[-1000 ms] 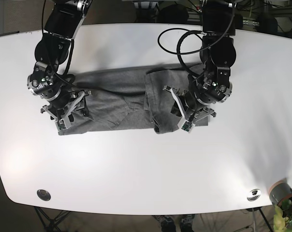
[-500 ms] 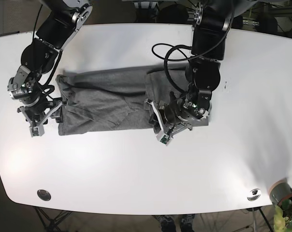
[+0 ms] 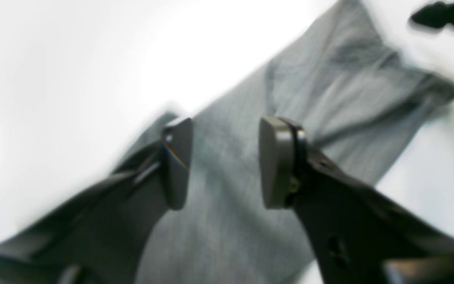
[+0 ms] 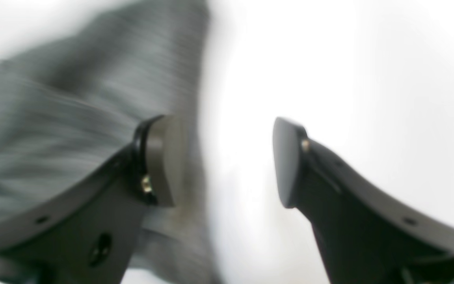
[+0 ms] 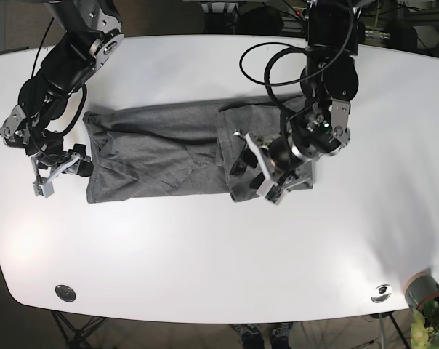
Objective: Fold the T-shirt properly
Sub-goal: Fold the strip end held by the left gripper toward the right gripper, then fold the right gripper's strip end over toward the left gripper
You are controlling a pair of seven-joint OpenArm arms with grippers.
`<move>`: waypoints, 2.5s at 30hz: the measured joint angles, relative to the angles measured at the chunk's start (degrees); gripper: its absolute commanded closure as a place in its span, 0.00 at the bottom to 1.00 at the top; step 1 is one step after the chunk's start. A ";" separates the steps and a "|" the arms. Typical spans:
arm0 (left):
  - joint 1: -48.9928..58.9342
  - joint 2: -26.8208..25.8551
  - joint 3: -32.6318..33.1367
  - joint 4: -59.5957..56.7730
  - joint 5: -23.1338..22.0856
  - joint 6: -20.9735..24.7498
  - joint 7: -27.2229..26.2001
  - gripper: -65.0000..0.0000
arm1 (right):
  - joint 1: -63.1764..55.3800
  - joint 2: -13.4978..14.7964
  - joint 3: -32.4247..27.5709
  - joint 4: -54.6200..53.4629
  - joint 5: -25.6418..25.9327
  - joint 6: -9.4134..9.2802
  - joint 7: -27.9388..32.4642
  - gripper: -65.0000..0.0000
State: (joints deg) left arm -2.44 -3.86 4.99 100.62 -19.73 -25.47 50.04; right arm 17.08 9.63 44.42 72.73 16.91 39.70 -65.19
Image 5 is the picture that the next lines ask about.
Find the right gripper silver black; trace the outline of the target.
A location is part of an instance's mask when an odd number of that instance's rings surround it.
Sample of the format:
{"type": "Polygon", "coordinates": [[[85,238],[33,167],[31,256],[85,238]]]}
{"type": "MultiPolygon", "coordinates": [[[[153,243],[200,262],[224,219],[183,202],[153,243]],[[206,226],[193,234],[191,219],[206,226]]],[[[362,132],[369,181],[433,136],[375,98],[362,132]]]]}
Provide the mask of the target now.
{"type": "Polygon", "coordinates": [[[60,155],[45,153],[31,156],[31,163],[36,176],[33,191],[36,196],[44,198],[54,193],[53,180],[60,175],[90,177],[93,173],[91,157],[83,144],[75,144],[72,149],[60,155]]]}

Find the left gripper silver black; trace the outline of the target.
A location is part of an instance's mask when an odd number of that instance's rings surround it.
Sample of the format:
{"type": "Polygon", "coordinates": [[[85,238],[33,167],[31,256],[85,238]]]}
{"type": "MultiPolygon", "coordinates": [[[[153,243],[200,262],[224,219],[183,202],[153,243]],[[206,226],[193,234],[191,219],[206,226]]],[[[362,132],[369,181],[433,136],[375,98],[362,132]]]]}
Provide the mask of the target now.
{"type": "Polygon", "coordinates": [[[249,183],[258,196],[279,204],[287,193],[310,188],[310,163],[294,157],[286,138],[271,140],[239,129],[233,134],[244,146],[230,175],[242,176],[249,167],[258,169],[259,174],[249,183]]]}

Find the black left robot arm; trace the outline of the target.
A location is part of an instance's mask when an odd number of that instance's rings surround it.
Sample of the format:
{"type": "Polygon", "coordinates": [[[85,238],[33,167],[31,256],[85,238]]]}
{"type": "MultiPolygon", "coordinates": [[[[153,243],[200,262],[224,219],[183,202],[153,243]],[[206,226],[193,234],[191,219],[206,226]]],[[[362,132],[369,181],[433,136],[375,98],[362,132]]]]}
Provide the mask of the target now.
{"type": "Polygon", "coordinates": [[[356,1],[310,1],[307,7],[307,46],[287,44],[265,66],[264,86],[272,104],[280,110],[279,135],[267,140],[235,131],[244,146],[230,175],[258,169],[249,183],[254,192],[278,204],[284,195],[307,182],[307,167],[321,156],[333,156],[350,142],[348,118],[357,95],[359,79],[354,57],[358,54],[358,8],[356,1]],[[306,66],[296,82],[305,102],[292,110],[273,92],[273,66],[284,56],[304,54],[306,66]]]}

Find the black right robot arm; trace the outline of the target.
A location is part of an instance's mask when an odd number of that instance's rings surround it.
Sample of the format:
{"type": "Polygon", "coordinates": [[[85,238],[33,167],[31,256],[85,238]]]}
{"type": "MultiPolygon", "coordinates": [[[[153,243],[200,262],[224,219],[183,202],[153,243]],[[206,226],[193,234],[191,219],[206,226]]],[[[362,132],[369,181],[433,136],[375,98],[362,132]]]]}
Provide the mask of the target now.
{"type": "Polygon", "coordinates": [[[59,175],[89,177],[93,172],[86,146],[65,150],[63,142],[84,109],[86,82],[104,66],[124,35],[113,1],[44,4],[65,34],[42,62],[33,64],[0,135],[6,146],[25,151],[36,176],[34,192],[48,198],[59,175]]]}

